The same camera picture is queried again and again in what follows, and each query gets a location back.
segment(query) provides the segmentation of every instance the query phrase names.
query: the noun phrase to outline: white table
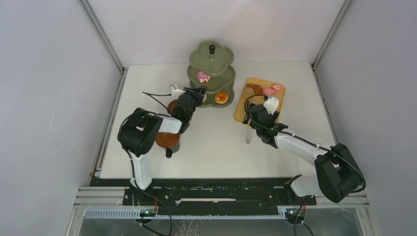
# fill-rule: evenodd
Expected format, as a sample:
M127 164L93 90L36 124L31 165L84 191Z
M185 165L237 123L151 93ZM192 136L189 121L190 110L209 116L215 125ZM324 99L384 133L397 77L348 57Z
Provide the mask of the white table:
M117 141L120 123L137 107L166 114L161 105L142 91L167 94L170 84L177 84L181 89L188 87L187 66L129 67L100 178L131 177L128 156ZM236 70L233 103L221 109L197 108L189 128L181 135L179 152L174 153L171 159L165 157L164 149L154 144L150 151L153 178L293 177L315 173L312 166L293 154L262 143L255 132L250 144L246 144L245 125L233 117L248 77L278 82L286 88L279 122L299 135L333 145L334 139L309 63L241 62L232 66ZM170 97L158 99L166 105L170 102Z

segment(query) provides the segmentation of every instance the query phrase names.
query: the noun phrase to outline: pink toy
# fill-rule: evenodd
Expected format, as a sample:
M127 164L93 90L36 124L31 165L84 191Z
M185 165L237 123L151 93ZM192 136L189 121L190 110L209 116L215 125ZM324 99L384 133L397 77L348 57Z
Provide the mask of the pink toy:
M262 93L265 94L265 95L271 95L271 94L273 94L273 90L271 88L264 88L262 90Z
M272 89L274 90L275 93L278 93L281 91L281 85L280 84L274 84L272 86Z
M204 73L203 71L197 72L197 79L200 81L200 83L207 83L210 79L210 75Z

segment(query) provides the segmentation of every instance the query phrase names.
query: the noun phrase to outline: yellow cutting board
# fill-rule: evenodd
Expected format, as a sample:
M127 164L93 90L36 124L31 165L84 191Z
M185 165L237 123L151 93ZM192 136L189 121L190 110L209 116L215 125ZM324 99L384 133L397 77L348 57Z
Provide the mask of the yellow cutting board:
M267 80L262 80L262 79L258 79L255 77L251 77L248 78L246 80L245 86L243 87L243 90L246 88L247 84L257 84L262 86L262 88L270 88L272 87L272 85L275 84L279 84L280 85L280 91L277 93L274 93L274 96L278 98L279 100L279 105L278 108L276 109L277 111L281 111L281 107L282 107L282 101L284 100L284 93L285 93L285 87L280 84L280 83L274 83L271 81L267 81ZM240 100L238 103L238 107L236 108L236 112L235 112L235 120L238 121L239 123L242 123L243 119L245 118L245 109L244 109L244 103L245 100L247 99L247 97L244 97L242 94L240 95ZM262 96L256 96L256 97L252 97L249 102L254 103L254 104L263 104L264 103L264 98Z

